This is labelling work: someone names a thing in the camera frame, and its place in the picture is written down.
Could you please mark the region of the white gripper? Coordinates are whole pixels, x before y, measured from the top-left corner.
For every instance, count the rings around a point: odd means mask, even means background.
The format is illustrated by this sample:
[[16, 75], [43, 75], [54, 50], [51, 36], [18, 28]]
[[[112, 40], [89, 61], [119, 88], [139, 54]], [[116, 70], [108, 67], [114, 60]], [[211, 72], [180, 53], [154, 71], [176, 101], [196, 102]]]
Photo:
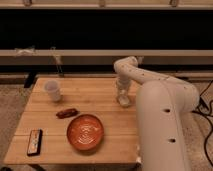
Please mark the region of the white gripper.
[[121, 77], [118, 77], [116, 79], [117, 97], [127, 97], [130, 85], [131, 81], [129, 79], [123, 79]]

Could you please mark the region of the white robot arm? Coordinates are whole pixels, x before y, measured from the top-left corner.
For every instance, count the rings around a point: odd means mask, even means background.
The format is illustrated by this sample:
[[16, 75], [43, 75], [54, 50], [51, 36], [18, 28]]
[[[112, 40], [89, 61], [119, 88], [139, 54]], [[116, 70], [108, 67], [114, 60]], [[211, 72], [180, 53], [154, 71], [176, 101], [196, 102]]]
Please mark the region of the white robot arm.
[[130, 105], [128, 90], [133, 81], [142, 171], [191, 171], [180, 116], [199, 104], [197, 88], [184, 80], [138, 67], [134, 56], [114, 63], [117, 100]]

